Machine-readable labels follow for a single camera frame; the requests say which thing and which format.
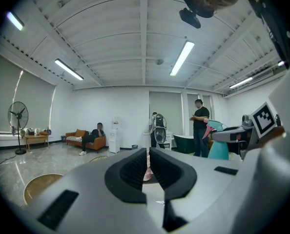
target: teal object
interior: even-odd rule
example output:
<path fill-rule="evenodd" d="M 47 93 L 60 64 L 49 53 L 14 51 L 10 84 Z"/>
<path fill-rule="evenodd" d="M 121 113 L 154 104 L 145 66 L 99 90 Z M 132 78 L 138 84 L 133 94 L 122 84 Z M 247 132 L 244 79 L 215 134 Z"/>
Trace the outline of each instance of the teal object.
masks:
<path fill-rule="evenodd" d="M 228 145 L 225 142 L 215 141 L 208 158 L 228 160 Z"/>
<path fill-rule="evenodd" d="M 209 132 L 213 129 L 216 129 L 217 132 L 223 131 L 223 124 L 221 122 L 212 119 L 204 119 L 204 122 L 208 124 L 203 138 L 208 136 Z M 228 160 L 228 144 L 226 142 L 214 141 L 210 149 L 208 158 Z"/>

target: man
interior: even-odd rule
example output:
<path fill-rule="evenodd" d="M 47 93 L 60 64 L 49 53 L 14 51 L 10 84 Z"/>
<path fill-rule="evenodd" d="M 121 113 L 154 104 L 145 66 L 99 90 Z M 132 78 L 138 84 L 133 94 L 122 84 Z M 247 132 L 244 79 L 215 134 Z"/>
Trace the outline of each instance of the man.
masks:
<path fill-rule="evenodd" d="M 157 112 L 154 112 L 151 116 L 151 119 L 149 120 L 149 132 L 150 132 L 150 143 L 151 143 L 151 147 L 156 147 L 157 146 L 157 141 L 155 139 L 155 126 L 154 126 L 154 121 L 156 118 Z M 165 148 L 164 144 L 160 144 L 158 143 L 160 148 Z"/>
<path fill-rule="evenodd" d="M 98 123 L 97 124 L 97 129 L 94 129 L 90 135 L 85 135 L 82 137 L 82 152 L 79 153 L 79 155 L 85 155 L 86 154 L 86 149 L 85 146 L 87 143 L 94 142 L 96 138 L 103 137 L 105 136 L 103 132 L 103 124 Z"/>
<path fill-rule="evenodd" d="M 197 107 L 197 111 L 195 115 L 190 118 L 190 120 L 194 121 L 194 143 L 195 143 L 195 154 L 194 156 L 200 156 L 200 152 L 202 153 L 202 157 L 207 158 L 209 154 L 208 150 L 208 137 L 203 138 L 207 124 L 204 123 L 205 118 L 209 118 L 209 110 L 203 106 L 203 101 L 201 99 L 195 100 L 195 106 Z"/>

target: white ceiling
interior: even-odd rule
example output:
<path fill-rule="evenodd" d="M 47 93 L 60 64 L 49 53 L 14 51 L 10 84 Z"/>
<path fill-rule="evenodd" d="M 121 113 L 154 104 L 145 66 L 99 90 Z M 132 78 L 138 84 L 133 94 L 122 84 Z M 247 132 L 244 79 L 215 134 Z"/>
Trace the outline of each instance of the white ceiling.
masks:
<path fill-rule="evenodd" d="M 74 89 L 157 85 L 225 94 L 236 80 L 279 60 L 247 0 L 210 19 L 199 18 L 201 29 L 180 19 L 184 7 L 183 0 L 21 0 L 14 12 L 24 29 L 5 21 L 0 54 L 7 49 L 30 58 L 36 69 Z M 195 46 L 171 77 L 186 39 Z M 63 73 L 54 63 L 57 58 L 84 80 Z M 157 59 L 164 63 L 156 65 Z"/>

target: round rug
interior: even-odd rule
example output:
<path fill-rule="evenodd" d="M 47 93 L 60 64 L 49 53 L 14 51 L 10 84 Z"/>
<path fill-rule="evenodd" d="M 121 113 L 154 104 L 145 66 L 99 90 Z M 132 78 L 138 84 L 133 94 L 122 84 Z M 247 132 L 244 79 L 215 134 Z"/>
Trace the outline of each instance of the round rug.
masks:
<path fill-rule="evenodd" d="M 107 156 L 98 156 L 98 157 L 92 159 L 90 162 L 97 161 L 97 160 L 100 160 L 100 159 L 103 159 L 103 158 L 107 158 Z"/>
<path fill-rule="evenodd" d="M 51 184 L 55 183 L 60 179 L 60 174 L 44 174 L 31 180 L 23 191 L 23 198 L 25 203 L 28 205 L 36 198 L 41 192 L 43 192 Z"/>

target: standing fan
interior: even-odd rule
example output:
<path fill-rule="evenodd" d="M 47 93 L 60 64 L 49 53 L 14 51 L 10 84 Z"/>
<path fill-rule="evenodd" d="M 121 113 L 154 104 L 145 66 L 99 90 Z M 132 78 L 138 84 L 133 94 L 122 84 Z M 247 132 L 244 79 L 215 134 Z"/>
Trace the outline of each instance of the standing fan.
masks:
<path fill-rule="evenodd" d="M 8 122 L 11 127 L 14 127 L 18 132 L 19 149 L 15 151 L 16 154 L 25 154 L 27 151 L 21 149 L 19 140 L 19 131 L 25 128 L 28 123 L 29 114 L 25 104 L 20 101 L 14 102 L 8 110 Z"/>

